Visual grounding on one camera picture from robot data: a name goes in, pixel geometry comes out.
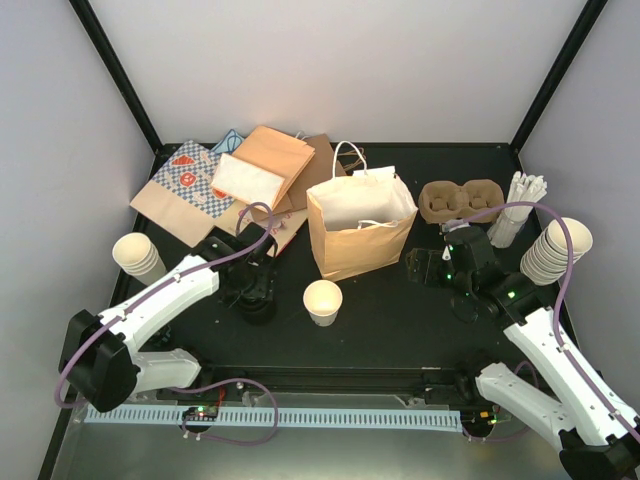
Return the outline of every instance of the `white wall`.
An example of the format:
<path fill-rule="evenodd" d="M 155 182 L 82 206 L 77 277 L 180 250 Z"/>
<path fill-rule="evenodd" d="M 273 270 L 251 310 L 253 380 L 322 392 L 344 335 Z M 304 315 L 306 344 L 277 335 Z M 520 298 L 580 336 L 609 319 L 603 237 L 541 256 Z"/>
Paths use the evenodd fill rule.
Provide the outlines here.
<path fill-rule="evenodd" d="M 509 142 L 585 0 L 93 0 L 165 142 Z"/>
<path fill-rule="evenodd" d="M 640 2 L 609 2 L 522 152 L 593 231 L 568 306 L 586 356 L 640 409 Z"/>
<path fill-rule="evenodd" d="M 0 476 L 31 479 L 66 325 L 107 305 L 153 155 L 68 2 L 2 2 L 0 88 Z"/>

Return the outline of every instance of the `black frame edge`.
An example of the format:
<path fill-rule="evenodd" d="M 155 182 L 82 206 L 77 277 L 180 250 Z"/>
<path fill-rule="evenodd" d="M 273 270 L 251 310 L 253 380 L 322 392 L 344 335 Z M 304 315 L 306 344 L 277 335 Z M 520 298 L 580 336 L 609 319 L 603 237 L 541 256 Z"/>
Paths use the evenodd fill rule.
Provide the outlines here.
<path fill-rule="evenodd" d="M 82 22 L 84 29 L 89 35 L 94 47 L 96 47 L 104 65 L 107 67 L 107 70 L 109 70 L 113 81 L 122 94 L 122 98 L 124 98 L 124 101 L 127 103 L 129 110 L 131 110 L 140 130 L 142 130 L 142 133 L 147 139 L 151 150 L 153 150 L 154 153 L 160 152 L 163 143 L 153 127 L 151 119 L 142 106 L 138 94 L 129 81 L 129 77 L 120 63 L 115 50 L 111 46 L 107 34 L 102 29 L 102 25 L 100 25 L 89 0 L 69 0 L 69 3 L 75 10 L 80 22 Z"/>
<path fill-rule="evenodd" d="M 596 23 L 596 20 L 598 20 L 598 17 L 607 4 L 607 1 L 608 0 L 587 0 L 578 20 L 576 20 L 576 23 L 573 25 L 569 36 L 560 49 L 560 53 L 558 53 L 558 56 L 551 66 L 551 70 L 549 70 L 538 94 L 533 100 L 524 120 L 522 120 L 520 127 L 518 127 L 518 131 L 511 141 L 511 148 L 516 153 L 519 153 L 520 150 L 522 150 L 522 147 L 524 147 L 524 144 L 527 142 L 531 132 L 533 132 L 538 120 L 540 120 L 544 110 L 547 108 L 551 97 L 553 97 L 553 94 L 558 88 L 558 85 L 560 85 L 565 73 L 569 70 L 571 63 L 573 63 L 573 59 L 578 54 L 580 47 L 582 47 L 582 44 L 589 35 L 589 32 Z"/>

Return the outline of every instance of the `stack of paper cups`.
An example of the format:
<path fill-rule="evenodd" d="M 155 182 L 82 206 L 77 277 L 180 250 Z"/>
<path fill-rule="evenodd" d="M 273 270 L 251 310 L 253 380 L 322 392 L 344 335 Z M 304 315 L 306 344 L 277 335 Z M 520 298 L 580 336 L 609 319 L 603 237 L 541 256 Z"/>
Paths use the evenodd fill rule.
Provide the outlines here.
<path fill-rule="evenodd" d="M 125 235 L 116 242 L 111 253 L 126 273 L 145 285 L 151 285 L 167 273 L 158 249 L 143 233 Z"/>
<path fill-rule="evenodd" d="M 567 224 L 573 243 L 573 263 L 591 250 L 593 236 L 589 229 L 573 218 L 562 218 Z M 557 220 L 542 232 L 520 261 L 520 271 L 536 285 L 549 285 L 567 271 L 569 252 L 567 241 Z"/>

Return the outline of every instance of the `black table surface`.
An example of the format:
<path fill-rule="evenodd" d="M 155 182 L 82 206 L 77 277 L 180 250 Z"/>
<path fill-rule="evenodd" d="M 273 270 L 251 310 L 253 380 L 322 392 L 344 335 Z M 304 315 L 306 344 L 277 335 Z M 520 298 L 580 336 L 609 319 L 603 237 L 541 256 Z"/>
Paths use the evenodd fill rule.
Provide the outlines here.
<path fill-rule="evenodd" d="M 489 178 L 506 193 L 517 159 L 506 146 L 365 145 L 370 167 L 395 165 L 414 199 L 434 180 L 459 185 Z M 177 265 L 188 248 L 149 222 L 144 232 L 157 246 L 168 268 Z M 496 250 L 507 270 L 519 260 L 539 234 L 530 218 L 513 245 Z M 437 225 L 420 216 L 407 239 L 401 261 L 338 282 L 344 301 L 333 325 L 316 326 L 303 303 L 304 289 L 320 273 L 313 260 L 305 224 L 277 258 L 275 318 L 263 326 L 246 323 L 235 310 L 218 304 L 214 296 L 196 303 L 172 323 L 173 343 L 195 351 L 214 365 L 308 367 L 324 369 L 448 368 L 478 349 L 508 365 L 524 355 L 491 323 L 465 324 L 450 308 L 451 293 L 411 283 L 403 261 L 414 247 L 444 247 Z M 126 296 L 142 289 L 128 284 Z M 553 289 L 546 294 L 553 299 Z"/>

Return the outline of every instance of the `shopping bag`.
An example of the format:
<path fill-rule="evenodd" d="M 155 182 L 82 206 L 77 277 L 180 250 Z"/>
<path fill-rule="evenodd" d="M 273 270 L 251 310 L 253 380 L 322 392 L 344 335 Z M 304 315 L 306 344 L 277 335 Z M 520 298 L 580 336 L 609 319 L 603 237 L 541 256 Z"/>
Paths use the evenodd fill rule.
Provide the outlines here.
<path fill-rule="evenodd" d="M 358 152 L 364 175 L 335 176 L 344 143 Z M 407 186 L 395 173 L 367 175 L 350 142 L 336 147 L 333 172 L 307 190 L 311 249 L 322 277 L 342 280 L 397 262 L 418 211 Z"/>
<path fill-rule="evenodd" d="M 211 189 L 223 153 L 243 141 L 235 130 L 211 150 L 189 140 L 182 145 L 131 201 L 149 220 L 194 247 L 232 204 L 233 198 Z"/>

